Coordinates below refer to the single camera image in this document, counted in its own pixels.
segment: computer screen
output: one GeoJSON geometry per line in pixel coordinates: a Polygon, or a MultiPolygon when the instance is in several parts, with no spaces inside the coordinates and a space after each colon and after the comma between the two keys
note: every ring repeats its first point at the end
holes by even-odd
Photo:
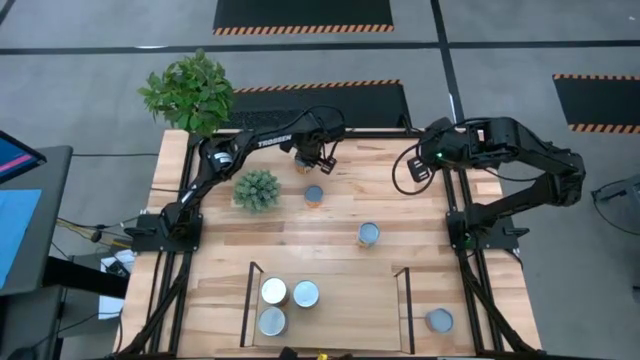
{"type": "Polygon", "coordinates": [[[46,161],[44,155],[0,130],[0,184],[46,161]]]}

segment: green plant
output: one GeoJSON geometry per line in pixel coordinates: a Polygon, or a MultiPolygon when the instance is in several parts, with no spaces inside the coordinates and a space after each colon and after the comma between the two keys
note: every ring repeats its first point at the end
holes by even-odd
{"type": "Polygon", "coordinates": [[[252,212],[262,212],[277,204],[280,195],[278,178],[269,170],[254,170],[240,178],[233,189],[237,204],[252,212]]]}
{"type": "Polygon", "coordinates": [[[148,88],[138,93],[155,120],[162,113],[172,127],[211,136],[229,121],[233,89],[222,65],[207,59],[202,49],[167,67],[158,76],[151,73],[148,88]]]}

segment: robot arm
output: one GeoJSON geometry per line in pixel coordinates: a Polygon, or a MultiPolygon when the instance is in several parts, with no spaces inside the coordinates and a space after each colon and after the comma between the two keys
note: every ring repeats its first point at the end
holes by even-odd
{"type": "Polygon", "coordinates": [[[198,148],[200,165],[196,178],[177,202],[167,204],[160,212],[164,235],[168,238],[182,236],[186,228],[181,224],[187,224],[195,215],[194,210],[209,190],[231,179],[255,150],[274,145],[280,145],[285,152],[295,148],[298,164],[309,168],[319,165],[322,172],[331,173],[336,164],[333,150],[344,139],[345,124],[337,109],[328,110],[333,116],[328,111],[306,110],[282,127],[243,131],[231,138],[204,139],[198,148]],[[335,144],[327,156],[324,145],[331,142],[335,144]]]}
{"type": "Polygon", "coordinates": [[[582,157],[543,142],[511,118],[469,119],[459,125],[447,118],[437,120],[425,129],[416,157],[407,164],[414,181],[421,182],[442,168],[497,169],[513,161],[544,173],[527,189],[487,205],[468,206],[468,229],[490,228],[500,218],[539,205],[570,206],[580,200],[585,177],[582,157]]]}

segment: hazard tape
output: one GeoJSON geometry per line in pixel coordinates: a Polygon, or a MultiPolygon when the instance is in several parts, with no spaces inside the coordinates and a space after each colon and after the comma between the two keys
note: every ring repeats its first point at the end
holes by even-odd
{"type": "Polygon", "coordinates": [[[640,80],[640,76],[630,75],[575,75],[554,74],[553,79],[582,79],[582,80],[640,80]]]}
{"type": "Polygon", "coordinates": [[[319,26],[249,26],[213,29],[213,35],[280,35],[280,34],[328,34],[351,32],[391,32],[393,25],[319,25],[319,26]]]}
{"type": "Polygon", "coordinates": [[[570,124],[569,129],[576,132],[640,134],[640,126],[638,125],[570,124]]]}
{"type": "Polygon", "coordinates": [[[336,88],[350,86],[369,86],[369,85],[390,85],[401,84],[400,80],[368,80],[368,81],[343,81],[318,84],[295,84],[295,85],[278,85],[278,86],[261,86],[251,88],[234,89],[234,93],[264,92],[264,91],[282,91],[282,90],[300,90],[300,89],[320,89],[320,88],[336,88]]]}

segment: black floor mat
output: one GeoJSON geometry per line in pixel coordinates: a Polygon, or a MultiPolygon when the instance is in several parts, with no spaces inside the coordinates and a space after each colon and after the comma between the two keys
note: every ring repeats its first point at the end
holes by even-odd
{"type": "Polygon", "coordinates": [[[214,35],[393,31],[389,0],[219,0],[214,35]]]}
{"type": "Polygon", "coordinates": [[[225,129],[252,129],[288,123],[305,109],[328,105],[340,109],[348,127],[397,128],[411,120],[399,80],[280,85],[236,89],[225,129]]]}
{"type": "Polygon", "coordinates": [[[640,76],[553,76],[569,128],[578,132],[640,133],[640,76]]]}

